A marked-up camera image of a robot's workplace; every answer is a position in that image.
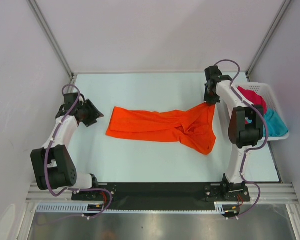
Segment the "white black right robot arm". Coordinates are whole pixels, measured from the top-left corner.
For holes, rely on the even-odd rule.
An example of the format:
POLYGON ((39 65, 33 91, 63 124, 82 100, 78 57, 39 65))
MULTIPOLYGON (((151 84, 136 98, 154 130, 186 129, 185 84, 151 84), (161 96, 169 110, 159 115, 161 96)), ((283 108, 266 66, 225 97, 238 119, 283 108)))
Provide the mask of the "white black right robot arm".
POLYGON ((204 102, 214 106, 223 100, 231 111, 228 138, 232 143, 230 161, 220 185, 206 190, 206 200, 236 202, 243 197, 250 200, 245 181, 245 163, 249 151, 264 136, 264 109, 248 101, 224 75, 217 65, 204 70, 206 77, 204 102))

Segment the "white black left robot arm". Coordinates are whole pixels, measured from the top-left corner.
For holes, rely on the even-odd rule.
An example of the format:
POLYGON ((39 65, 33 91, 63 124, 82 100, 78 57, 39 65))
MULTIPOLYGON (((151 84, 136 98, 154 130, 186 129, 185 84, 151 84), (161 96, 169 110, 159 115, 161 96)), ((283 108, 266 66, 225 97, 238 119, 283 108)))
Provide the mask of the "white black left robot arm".
POLYGON ((42 191, 83 189, 88 199, 95 200, 101 193, 97 178, 91 173, 77 172, 68 147, 81 123, 88 128, 104 115, 83 94, 67 93, 63 97, 64 104, 55 116, 55 127, 49 139, 30 154, 35 180, 42 191))

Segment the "white plastic laundry basket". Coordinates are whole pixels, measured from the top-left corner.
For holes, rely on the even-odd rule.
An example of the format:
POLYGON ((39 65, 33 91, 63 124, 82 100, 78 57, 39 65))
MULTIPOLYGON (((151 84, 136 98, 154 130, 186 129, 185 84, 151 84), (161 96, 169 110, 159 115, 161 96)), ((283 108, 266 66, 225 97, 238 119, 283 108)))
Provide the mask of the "white plastic laundry basket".
POLYGON ((272 88, 265 83, 246 82, 238 84, 239 92, 254 105, 261 105, 268 127, 268 141, 280 141, 289 137, 289 129, 272 88))

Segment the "orange t-shirt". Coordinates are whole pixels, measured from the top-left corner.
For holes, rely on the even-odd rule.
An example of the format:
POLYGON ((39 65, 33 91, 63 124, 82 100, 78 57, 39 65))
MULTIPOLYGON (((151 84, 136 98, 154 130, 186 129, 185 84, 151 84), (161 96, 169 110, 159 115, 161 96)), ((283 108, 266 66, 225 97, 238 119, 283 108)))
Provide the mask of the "orange t-shirt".
POLYGON ((159 143, 181 143, 209 155, 217 137, 213 130, 215 106, 201 103, 187 111, 128 110, 115 107, 106 131, 113 138, 159 143))

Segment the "red t-shirt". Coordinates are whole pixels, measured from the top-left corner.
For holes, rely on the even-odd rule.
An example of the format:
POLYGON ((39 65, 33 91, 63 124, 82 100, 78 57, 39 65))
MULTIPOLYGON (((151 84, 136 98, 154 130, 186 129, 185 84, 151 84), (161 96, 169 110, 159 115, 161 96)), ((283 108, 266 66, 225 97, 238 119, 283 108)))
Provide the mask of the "red t-shirt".
POLYGON ((252 90, 244 89, 240 86, 238 86, 237 89, 248 101, 252 102, 254 105, 261 105, 264 114, 267 113, 267 104, 262 96, 252 90))

